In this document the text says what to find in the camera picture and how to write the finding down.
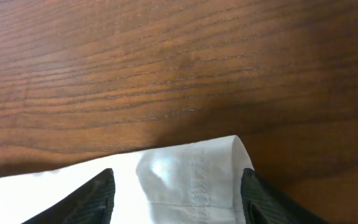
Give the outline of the white printed t-shirt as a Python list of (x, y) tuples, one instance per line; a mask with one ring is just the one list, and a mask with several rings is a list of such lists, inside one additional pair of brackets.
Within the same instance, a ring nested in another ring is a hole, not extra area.
[(237, 136), (116, 154), (57, 170), (0, 178), (0, 223), (22, 223), (110, 168), (111, 222), (244, 223), (241, 177), (252, 168)]

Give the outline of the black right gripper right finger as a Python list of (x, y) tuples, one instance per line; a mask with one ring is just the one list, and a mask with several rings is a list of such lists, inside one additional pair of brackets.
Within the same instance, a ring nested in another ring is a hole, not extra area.
[(328, 224), (250, 168), (243, 170), (241, 197), (248, 224)]

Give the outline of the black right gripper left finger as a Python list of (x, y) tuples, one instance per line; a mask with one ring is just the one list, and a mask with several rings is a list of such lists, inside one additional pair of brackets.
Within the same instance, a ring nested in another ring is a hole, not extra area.
[(110, 224), (115, 191), (114, 172), (105, 169), (23, 224)]

